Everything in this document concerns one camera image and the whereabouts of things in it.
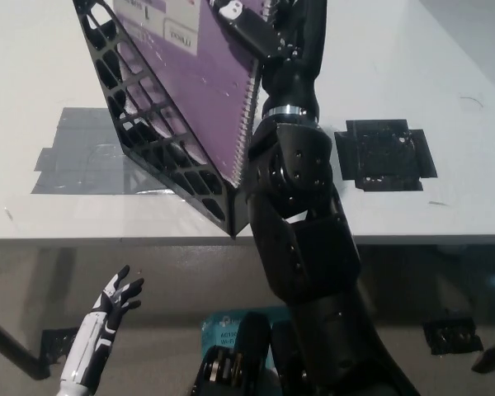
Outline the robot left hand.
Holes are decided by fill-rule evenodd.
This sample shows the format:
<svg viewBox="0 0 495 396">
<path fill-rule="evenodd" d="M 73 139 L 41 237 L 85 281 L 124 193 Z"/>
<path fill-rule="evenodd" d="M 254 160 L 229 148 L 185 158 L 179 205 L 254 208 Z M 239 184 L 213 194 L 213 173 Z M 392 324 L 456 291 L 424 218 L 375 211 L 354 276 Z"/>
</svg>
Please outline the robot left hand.
<svg viewBox="0 0 495 396">
<path fill-rule="evenodd" d="M 127 312 L 137 309 L 144 279 L 122 285 L 130 273 L 123 266 L 106 284 L 83 318 L 59 380 L 59 395 L 94 395 Z"/>
</svg>

